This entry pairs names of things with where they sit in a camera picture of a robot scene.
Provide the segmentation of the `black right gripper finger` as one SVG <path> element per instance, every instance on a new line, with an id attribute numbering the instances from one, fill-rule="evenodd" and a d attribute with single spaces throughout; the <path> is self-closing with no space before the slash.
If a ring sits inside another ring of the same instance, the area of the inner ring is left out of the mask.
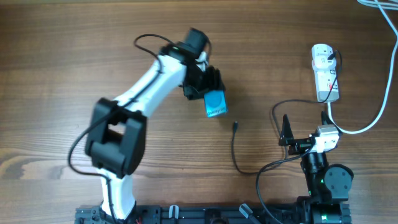
<path id="1" fill-rule="evenodd" d="M 280 138 L 284 139 L 284 140 L 291 140 L 294 138 L 294 135 L 292 133 L 292 129 L 290 126 L 289 117 L 287 114 L 283 115 L 282 130 L 280 132 Z"/>
<path id="2" fill-rule="evenodd" d="M 329 118 L 327 113 L 325 111 L 321 112 L 321 121 L 322 125 L 333 125 L 337 130 L 338 130 L 338 135 L 342 136 L 343 132 L 341 131 L 340 128 L 337 127 L 337 125 Z"/>

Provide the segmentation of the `blue Galaxy smartphone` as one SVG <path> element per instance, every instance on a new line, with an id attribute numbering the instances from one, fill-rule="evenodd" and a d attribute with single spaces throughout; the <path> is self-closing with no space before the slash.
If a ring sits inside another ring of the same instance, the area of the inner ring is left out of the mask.
<path id="1" fill-rule="evenodd" d="M 226 104 L 225 93 L 223 90 L 213 90 L 204 95 L 206 115 L 208 118 L 226 114 L 228 106 Z"/>

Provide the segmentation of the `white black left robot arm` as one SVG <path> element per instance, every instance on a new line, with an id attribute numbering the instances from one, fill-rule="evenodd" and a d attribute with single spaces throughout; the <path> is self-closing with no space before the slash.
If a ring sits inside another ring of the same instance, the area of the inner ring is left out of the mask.
<path id="1" fill-rule="evenodd" d="M 147 121 L 175 88 L 188 100 L 203 99 L 207 117 L 228 111 L 220 71 L 209 65 L 211 42 L 191 28 L 184 41 L 169 41 L 150 69 L 128 91 L 113 100 L 101 98 L 94 107 L 90 126 L 72 144 L 86 139 L 85 153 L 101 177 L 103 202 L 78 208 L 75 223 L 159 223 L 160 210 L 139 206 L 132 193 L 132 174 L 146 147 Z"/>

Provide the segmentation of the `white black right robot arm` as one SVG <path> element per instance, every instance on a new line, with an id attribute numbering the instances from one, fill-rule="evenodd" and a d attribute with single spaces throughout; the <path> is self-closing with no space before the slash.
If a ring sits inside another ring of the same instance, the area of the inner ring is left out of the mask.
<path id="1" fill-rule="evenodd" d="M 288 116 L 283 116 L 279 145 L 289 148 L 290 156 L 301 158 L 308 197 L 300 196 L 295 203 L 298 223 L 352 222 L 349 191 L 354 179 L 353 171 L 341 164 L 328 163 L 327 152 L 337 148 L 341 131 L 321 112 L 322 125 L 307 138 L 295 138 Z"/>

